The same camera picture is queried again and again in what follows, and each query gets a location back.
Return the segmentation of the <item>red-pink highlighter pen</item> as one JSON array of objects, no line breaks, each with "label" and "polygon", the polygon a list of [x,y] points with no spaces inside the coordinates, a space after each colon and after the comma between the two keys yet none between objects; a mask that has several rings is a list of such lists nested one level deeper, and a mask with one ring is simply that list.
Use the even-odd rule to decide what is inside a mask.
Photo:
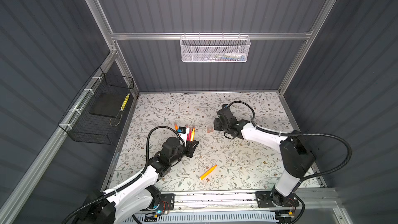
[{"label": "red-pink highlighter pen", "polygon": [[188,128],[189,130],[188,130],[188,134],[187,134],[187,141],[190,141],[191,140],[191,132],[192,132],[192,129],[191,128]]}]

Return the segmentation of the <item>yellow highlighter pen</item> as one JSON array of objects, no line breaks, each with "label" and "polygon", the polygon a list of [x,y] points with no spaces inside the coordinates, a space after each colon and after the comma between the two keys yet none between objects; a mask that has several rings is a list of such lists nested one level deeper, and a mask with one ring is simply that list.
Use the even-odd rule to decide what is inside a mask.
[{"label": "yellow highlighter pen", "polygon": [[217,168],[217,165],[214,165],[210,169],[208,169],[202,176],[200,176],[200,180],[205,179],[210,173],[212,173]]}]

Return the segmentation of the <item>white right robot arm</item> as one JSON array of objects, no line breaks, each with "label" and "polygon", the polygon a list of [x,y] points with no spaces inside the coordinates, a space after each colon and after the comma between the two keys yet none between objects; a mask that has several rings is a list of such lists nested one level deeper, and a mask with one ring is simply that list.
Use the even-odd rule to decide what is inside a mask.
[{"label": "white right robot arm", "polygon": [[228,139],[257,142],[280,153],[284,171],[271,193],[273,202],[278,206],[293,197],[301,184],[300,180],[315,162],[315,155],[303,146],[296,133],[271,134],[269,130],[261,131],[249,120],[237,120],[226,104],[217,111],[214,129],[223,131]]}]

